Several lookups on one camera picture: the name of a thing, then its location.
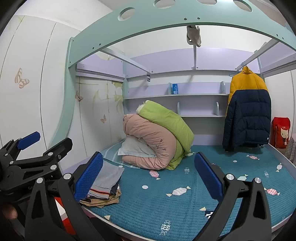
red bag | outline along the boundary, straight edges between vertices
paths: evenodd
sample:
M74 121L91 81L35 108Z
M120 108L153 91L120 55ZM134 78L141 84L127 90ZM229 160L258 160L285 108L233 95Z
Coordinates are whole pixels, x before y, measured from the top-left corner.
M290 126L288 117L274 117L270 144L276 148L286 148L289 143Z

pink quilt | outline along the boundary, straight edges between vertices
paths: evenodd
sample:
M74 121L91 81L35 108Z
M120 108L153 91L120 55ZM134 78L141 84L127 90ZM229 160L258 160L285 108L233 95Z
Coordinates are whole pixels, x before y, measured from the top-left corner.
M123 130L127 135L143 138L157 156L156 158L122 156L124 162L141 168L160 170L166 168L174 158L177 140L166 128L137 114L127 114L123 118Z

jacket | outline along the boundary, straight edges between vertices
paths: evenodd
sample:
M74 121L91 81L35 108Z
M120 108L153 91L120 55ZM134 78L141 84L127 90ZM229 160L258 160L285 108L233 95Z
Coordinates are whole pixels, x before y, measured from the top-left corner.
M225 118L223 148L268 144L271 99L264 81L248 67L232 78Z

gray folded garment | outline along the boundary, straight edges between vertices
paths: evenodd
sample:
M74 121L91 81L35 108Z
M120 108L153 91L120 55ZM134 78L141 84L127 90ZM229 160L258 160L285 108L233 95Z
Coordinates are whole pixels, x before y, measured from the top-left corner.
M111 188L118 182L123 171L123 167L118 167L104 161L102 169L88 192L88 196L108 199Z
M202 40L200 38L199 26L196 26L196 28L187 26L187 43L190 45L195 44L197 47L201 46Z

green quilt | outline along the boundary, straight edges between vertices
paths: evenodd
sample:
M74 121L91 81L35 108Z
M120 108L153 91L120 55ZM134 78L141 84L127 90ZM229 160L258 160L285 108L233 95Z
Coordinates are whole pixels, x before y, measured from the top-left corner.
M166 169L174 170L181 162L184 154L191 152L190 147L194 139L193 132L180 115L150 100L145 102L138 114L168 129L176 137L175 156L166 167Z

